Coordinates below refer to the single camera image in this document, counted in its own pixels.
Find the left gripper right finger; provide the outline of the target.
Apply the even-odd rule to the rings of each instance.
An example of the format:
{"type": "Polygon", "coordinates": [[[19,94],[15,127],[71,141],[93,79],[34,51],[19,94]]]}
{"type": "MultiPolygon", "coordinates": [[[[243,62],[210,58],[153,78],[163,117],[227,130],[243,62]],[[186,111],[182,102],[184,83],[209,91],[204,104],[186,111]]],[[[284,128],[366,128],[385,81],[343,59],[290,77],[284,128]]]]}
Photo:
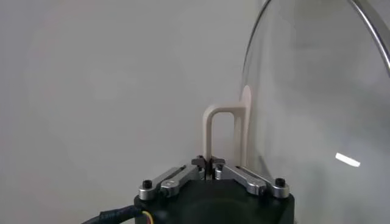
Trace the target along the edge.
{"type": "Polygon", "coordinates": [[[289,186],[285,179],[262,176],[246,167],[229,165],[222,158],[212,156],[210,163],[214,168],[216,180],[233,180],[243,186],[249,194],[261,196],[271,194],[274,198],[288,198],[289,186]]]}

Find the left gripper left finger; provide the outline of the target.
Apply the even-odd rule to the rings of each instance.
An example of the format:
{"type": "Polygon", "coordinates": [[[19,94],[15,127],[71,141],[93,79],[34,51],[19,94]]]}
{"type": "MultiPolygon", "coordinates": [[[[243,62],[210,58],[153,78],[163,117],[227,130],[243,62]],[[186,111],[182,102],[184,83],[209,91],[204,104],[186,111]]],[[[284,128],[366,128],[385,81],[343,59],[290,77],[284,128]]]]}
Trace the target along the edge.
{"type": "Polygon", "coordinates": [[[139,187],[140,200],[154,200],[159,194],[164,197],[176,196],[180,189],[192,180],[204,180],[207,174],[208,163],[199,155],[189,164],[172,167],[152,180],[144,180],[139,187]]]}

